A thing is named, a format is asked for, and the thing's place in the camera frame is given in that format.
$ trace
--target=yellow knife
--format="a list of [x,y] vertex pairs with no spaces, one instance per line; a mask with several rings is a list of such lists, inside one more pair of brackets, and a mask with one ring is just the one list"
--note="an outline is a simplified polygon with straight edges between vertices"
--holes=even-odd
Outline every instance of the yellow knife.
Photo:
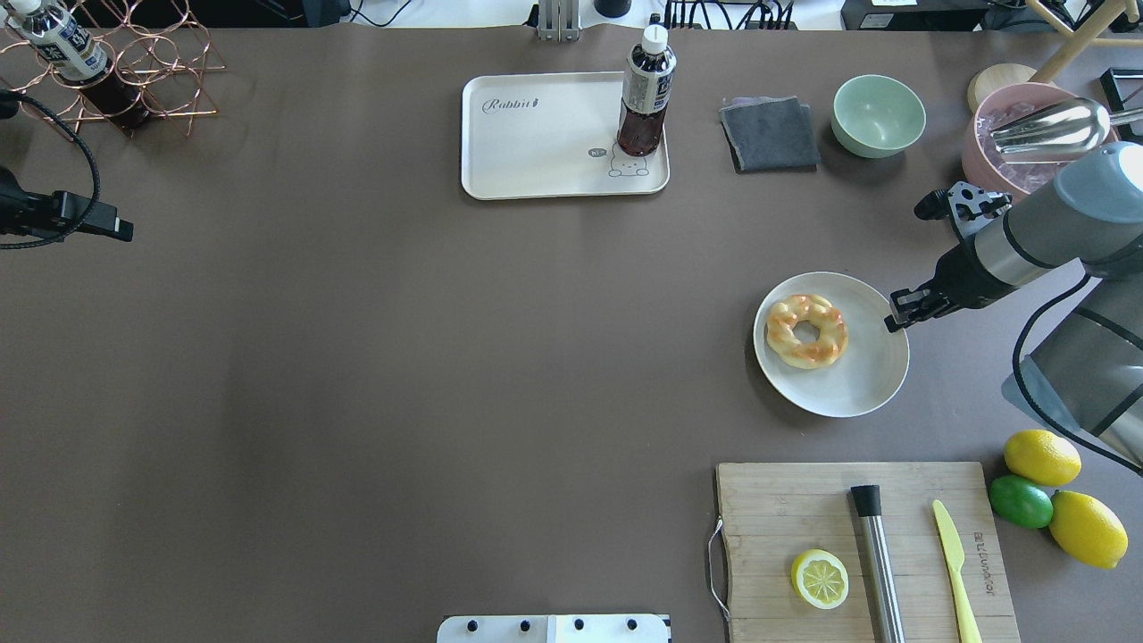
[[968,592],[960,578],[960,568],[965,564],[965,547],[960,544],[957,525],[952,516],[940,500],[933,501],[933,514],[936,515],[936,530],[941,535],[941,547],[944,548],[944,562],[949,568],[949,581],[952,582],[952,598],[957,605],[957,629],[960,630],[960,643],[981,643],[981,630],[976,628],[976,617],[973,606],[968,604]]

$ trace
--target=gray cloth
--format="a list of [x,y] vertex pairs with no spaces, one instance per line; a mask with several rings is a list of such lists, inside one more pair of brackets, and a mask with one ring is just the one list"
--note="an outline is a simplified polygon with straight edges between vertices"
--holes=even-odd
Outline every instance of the gray cloth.
[[786,98],[735,98],[719,110],[738,171],[806,167],[821,162],[809,105]]

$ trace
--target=brown liquid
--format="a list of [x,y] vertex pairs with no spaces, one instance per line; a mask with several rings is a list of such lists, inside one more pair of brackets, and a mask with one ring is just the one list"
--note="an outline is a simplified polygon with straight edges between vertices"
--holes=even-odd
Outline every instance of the brown liquid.
[[658,147],[663,138],[666,107],[653,114],[641,114],[624,105],[623,122],[616,137],[620,148],[630,156],[646,156]]
[[151,118],[142,90],[123,82],[107,58],[102,77],[90,85],[74,86],[107,120],[123,129],[135,129]]

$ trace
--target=donut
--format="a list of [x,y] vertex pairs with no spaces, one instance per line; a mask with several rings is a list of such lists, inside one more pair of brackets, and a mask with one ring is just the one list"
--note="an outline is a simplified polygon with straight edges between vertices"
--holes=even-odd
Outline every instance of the donut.
[[[808,321],[817,329],[817,341],[806,344],[793,328]],[[849,346],[849,330],[841,311],[821,295],[791,295],[770,306],[766,316],[766,344],[782,362],[797,369],[821,369],[841,357]]]

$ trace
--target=green bowl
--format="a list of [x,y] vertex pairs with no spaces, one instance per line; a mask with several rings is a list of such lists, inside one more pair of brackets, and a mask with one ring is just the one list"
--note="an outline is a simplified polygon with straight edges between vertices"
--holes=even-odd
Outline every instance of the green bowl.
[[833,96],[830,124],[838,142],[869,159],[893,155],[925,131],[925,105],[912,89],[887,75],[858,75]]

